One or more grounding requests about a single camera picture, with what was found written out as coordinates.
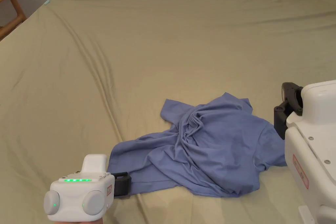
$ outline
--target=stool leg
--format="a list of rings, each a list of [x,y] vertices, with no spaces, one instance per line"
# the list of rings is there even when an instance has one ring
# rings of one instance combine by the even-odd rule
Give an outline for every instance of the stool leg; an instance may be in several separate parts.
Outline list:
[[[0,29],[0,41],[10,34],[19,24],[27,18],[17,0],[10,0],[17,13],[17,17]]]
[[[18,17],[21,17],[22,22],[24,22],[27,18],[26,15],[24,14],[21,6],[19,5],[17,0],[10,0],[12,2],[12,5],[14,6],[14,9],[17,13]]]

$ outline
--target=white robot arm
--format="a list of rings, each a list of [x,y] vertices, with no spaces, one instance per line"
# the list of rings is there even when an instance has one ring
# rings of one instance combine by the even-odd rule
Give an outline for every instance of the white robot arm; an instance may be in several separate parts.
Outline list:
[[[81,171],[53,182],[44,197],[44,211],[51,221],[90,222],[99,220],[114,197],[130,191],[127,173],[106,172],[107,156],[89,154]]]
[[[304,88],[286,84],[285,91],[296,93],[275,108],[275,128],[280,136],[285,132],[285,159],[307,204],[299,207],[300,215],[305,224],[335,224],[336,80]]]

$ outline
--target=mattress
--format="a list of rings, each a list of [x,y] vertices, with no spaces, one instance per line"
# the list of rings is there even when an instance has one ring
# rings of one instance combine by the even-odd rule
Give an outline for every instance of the mattress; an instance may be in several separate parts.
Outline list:
[[[89,153],[170,127],[165,99],[228,92],[273,120],[281,84],[336,79],[336,0],[50,0],[0,42],[2,223],[49,223],[50,184]],[[296,224],[286,167],[240,198],[175,187],[117,199],[104,223]]]

